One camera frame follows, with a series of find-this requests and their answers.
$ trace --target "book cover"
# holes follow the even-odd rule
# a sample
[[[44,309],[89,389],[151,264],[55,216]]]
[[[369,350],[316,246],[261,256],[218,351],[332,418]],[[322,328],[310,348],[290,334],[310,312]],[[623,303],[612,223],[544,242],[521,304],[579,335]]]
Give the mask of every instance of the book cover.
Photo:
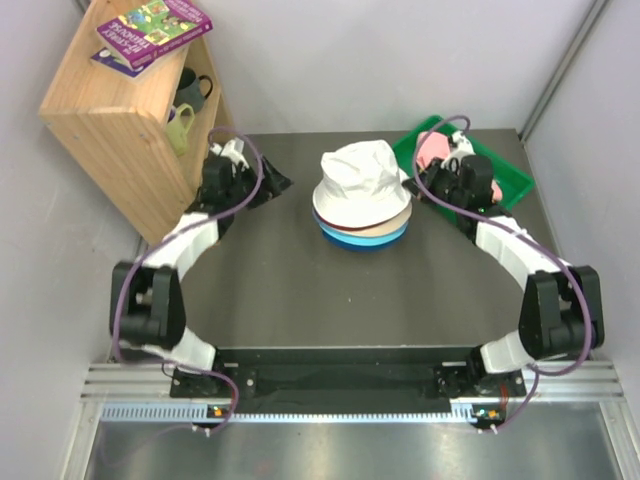
[[[204,35],[211,19],[188,0],[154,0],[97,28],[120,60],[134,70]]]
[[[91,60],[101,65],[104,65],[106,67],[109,67],[112,70],[115,70],[116,72],[122,73],[123,75],[126,75],[132,80],[137,79],[140,75],[142,75],[147,70],[148,67],[150,67],[153,64],[153,62],[149,62],[142,65],[141,67],[138,67],[132,70],[129,67],[127,67],[122,60],[112,55],[111,50],[109,50],[108,48],[103,48],[99,52],[96,52],[94,55],[91,56]]]

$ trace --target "wooden shelf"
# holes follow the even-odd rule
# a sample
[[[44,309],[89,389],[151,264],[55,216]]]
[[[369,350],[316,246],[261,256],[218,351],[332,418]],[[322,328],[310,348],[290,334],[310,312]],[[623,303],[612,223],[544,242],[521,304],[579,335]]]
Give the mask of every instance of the wooden shelf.
[[[214,125],[233,125],[203,37],[163,59],[139,83],[93,64],[95,29],[144,0],[93,0],[42,102],[39,114],[118,209],[157,243],[193,201]],[[214,80],[214,91],[176,157],[164,128],[183,67]]]

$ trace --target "white wall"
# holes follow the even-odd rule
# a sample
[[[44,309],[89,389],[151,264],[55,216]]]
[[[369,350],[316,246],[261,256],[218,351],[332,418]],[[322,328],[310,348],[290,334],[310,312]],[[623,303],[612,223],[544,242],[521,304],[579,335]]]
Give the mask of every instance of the white wall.
[[[199,0],[249,133],[521,128],[591,0]]]
[[[111,269],[137,236],[37,118],[80,19],[73,2],[7,2],[3,18],[0,470],[51,479],[87,365],[106,352]]]
[[[640,424],[640,2],[611,2],[529,142],[566,257],[592,264],[604,295],[604,351]]]

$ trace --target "gray table surface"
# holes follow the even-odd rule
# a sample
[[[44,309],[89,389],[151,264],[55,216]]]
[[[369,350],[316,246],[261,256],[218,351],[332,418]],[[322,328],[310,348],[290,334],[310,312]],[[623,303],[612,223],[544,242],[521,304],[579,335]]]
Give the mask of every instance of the gray table surface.
[[[515,130],[472,135],[530,173]],[[476,345],[513,330],[522,292],[492,258],[431,207],[416,203],[407,234],[377,253],[327,242],[311,216],[322,153],[399,132],[258,135],[295,185],[242,212],[183,281],[189,326],[219,346]],[[552,239],[535,190],[513,210]]]

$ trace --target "black mug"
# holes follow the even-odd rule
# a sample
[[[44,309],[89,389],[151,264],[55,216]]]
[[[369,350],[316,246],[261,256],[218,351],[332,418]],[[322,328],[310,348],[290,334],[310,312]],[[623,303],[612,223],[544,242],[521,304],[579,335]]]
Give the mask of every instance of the black mug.
[[[209,82],[209,91],[206,94],[202,94],[200,91],[200,82],[207,80]],[[191,105],[194,112],[199,112],[204,107],[204,102],[209,95],[213,92],[213,80],[208,75],[196,75],[190,68],[182,70],[180,76],[180,82],[178,83],[178,90],[176,91],[176,97],[173,100],[175,106],[187,103]]]

